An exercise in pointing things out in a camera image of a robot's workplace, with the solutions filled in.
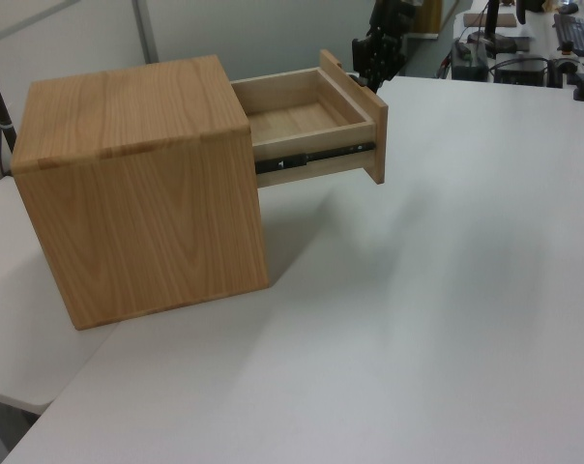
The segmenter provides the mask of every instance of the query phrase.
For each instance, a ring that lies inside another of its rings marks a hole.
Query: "open drawer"
[[[384,182],[388,107],[330,52],[319,68],[232,87],[251,125],[259,187],[357,168]]]

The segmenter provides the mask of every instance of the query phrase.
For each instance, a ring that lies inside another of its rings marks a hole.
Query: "desk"
[[[464,14],[466,13],[480,13],[485,7],[484,0],[475,0],[471,9],[468,12],[458,14],[453,21],[453,38],[457,39],[461,36],[464,30]],[[513,13],[515,15],[515,7],[501,6],[499,13]],[[575,16],[584,18],[584,2],[580,5],[580,11]],[[554,29],[554,13],[532,13],[526,12],[526,24],[522,27],[522,36],[532,36],[531,50],[528,53],[538,54],[544,58],[549,58],[552,53],[556,52],[559,47],[559,41]],[[468,34],[476,30],[476,28],[469,28],[462,40],[466,42]],[[509,35],[512,29],[498,28],[496,32]],[[584,63],[584,58],[580,58],[580,62]],[[581,73],[584,73],[584,67],[580,66]]]
[[[381,97],[384,186],[261,189],[272,288],[121,323],[6,464],[584,462],[584,103]]]
[[[11,177],[0,181],[0,402],[41,414],[114,329],[77,332]]]

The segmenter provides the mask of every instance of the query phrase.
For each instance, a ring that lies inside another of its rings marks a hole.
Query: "wooden box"
[[[32,84],[12,171],[81,330],[267,287],[258,185],[383,182],[386,116],[328,52],[234,83],[214,56],[98,72]]]

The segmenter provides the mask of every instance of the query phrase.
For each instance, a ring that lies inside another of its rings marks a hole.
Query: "gray wall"
[[[138,3],[160,61],[217,54],[239,79],[315,67],[320,48],[351,70],[350,43],[365,36],[374,0]],[[80,0],[0,41],[0,85],[17,131],[32,81],[143,63],[131,0]]]
[[[0,41],[0,87],[18,133],[32,81],[143,63],[131,0],[81,0]]]
[[[374,0],[144,0],[161,61],[217,54],[230,79],[313,68],[328,48],[348,70]]]

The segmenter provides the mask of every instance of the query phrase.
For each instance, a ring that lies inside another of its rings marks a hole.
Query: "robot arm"
[[[401,0],[376,0],[367,36],[352,41],[354,71],[372,92],[393,79],[406,63],[401,54],[403,35],[410,31],[415,12],[415,7]]]

